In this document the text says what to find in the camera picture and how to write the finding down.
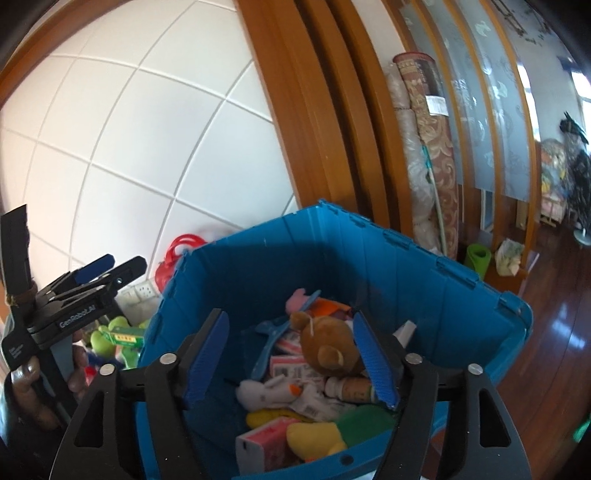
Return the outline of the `person's left hand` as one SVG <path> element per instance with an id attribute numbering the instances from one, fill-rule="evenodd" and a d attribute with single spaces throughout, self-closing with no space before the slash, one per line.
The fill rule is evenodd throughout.
<path id="1" fill-rule="evenodd" d="M 84 369 L 87 366 L 87 352 L 84 347 L 72 345 L 74 370 L 67 380 L 69 391 L 77 401 L 87 392 Z M 46 430 L 62 426 L 60 416 L 55 412 L 52 400 L 41 392 L 41 367 L 33 356 L 10 375 L 13 396 L 23 414 Z"/>

